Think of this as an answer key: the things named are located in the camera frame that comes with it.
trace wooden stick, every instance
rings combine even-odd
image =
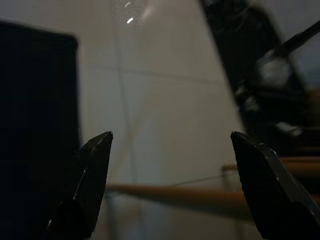
[[[211,187],[126,184],[107,184],[106,190],[149,199],[167,205],[252,221],[250,209],[242,192],[225,192]]]
[[[310,158],[306,161],[301,160],[301,158],[285,158],[282,162],[288,168],[289,172],[295,177],[304,178],[320,178],[320,161],[316,158]],[[237,171],[238,166],[236,164],[226,164],[221,168],[222,172],[226,171]]]

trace white tile floor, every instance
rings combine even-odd
[[[8,0],[0,18],[77,36],[81,139],[113,131],[107,182],[223,186],[241,124],[196,0]],[[91,239],[238,237],[232,219],[119,195]]]

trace floor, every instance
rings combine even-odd
[[[224,186],[242,125],[196,0],[11,0],[0,18],[77,37],[81,140],[113,131],[108,183]],[[91,236],[196,238],[261,239],[254,225],[124,195],[105,196]]]

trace black object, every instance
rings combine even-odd
[[[94,231],[105,192],[112,132],[88,141],[72,158],[65,174],[68,189],[49,220],[45,239],[81,240]]]
[[[255,8],[241,4],[240,10],[230,6],[226,17],[224,2],[213,1],[208,5],[202,2],[203,12],[217,45],[221,61],[228,77],[234,99],[239,106],[239,115],[247,132],[259,138],[281,155],[295,155],[295,148],[278,134],[275,125],[286,122],[293,126],[306,126],[305,86],[296,73],[287,55],[282,56],[291,66],[291,75],[281,89],[269,89],[259,84],[256,71],[257,61],[270,50],[275,55],[282,46],[268,16]],[[245,93],[238,96],[239,89]],[[259,106],[257,111],[246,109],[245,102],[254,98]]]
[[[289,40],[287,40],[279,49],[279,52],[284,52],[285,54],[292,53],[297,48],[301,47],[306,43],[310,38],[320,32],[320,20],[314,23],[312,26],[308,27],[303,32],[300,32]]]
[[[277,154],[245,134],[231,134],[242,190],[264,239],[320,239],[320,209]]]
[[[83,220],[78,237],[94,229],[112,134],[76,150],[77,47],[73,36],[0,22],[0,239],[52,238],[70,212]]]

